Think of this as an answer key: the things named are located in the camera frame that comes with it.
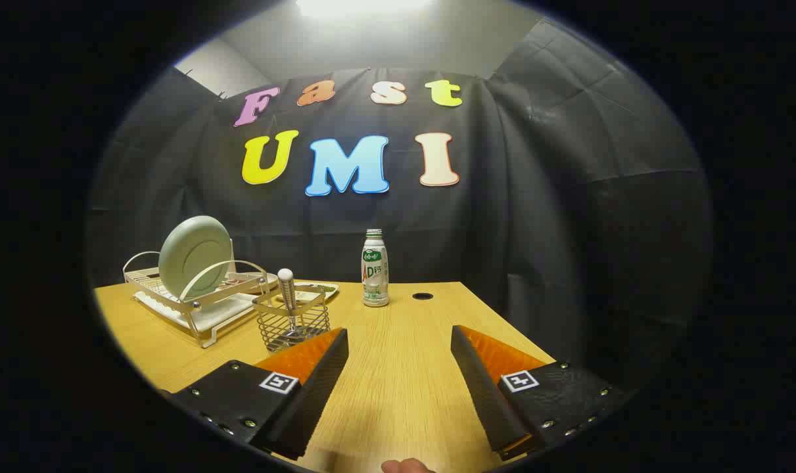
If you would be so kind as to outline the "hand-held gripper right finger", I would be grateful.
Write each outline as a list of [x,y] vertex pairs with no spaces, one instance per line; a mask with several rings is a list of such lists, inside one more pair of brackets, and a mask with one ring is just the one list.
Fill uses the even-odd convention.
[[491,450],[503,461],[557,448],[628,399],[588,369],[541,361],[463,325],[453,327],[450,350]]

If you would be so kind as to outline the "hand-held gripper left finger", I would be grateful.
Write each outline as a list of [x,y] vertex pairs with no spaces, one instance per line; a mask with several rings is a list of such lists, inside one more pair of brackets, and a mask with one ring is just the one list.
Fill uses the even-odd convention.
[[168,400],[268,454],[304,456],[348,359],[343,327],[258,363],[232,359]]

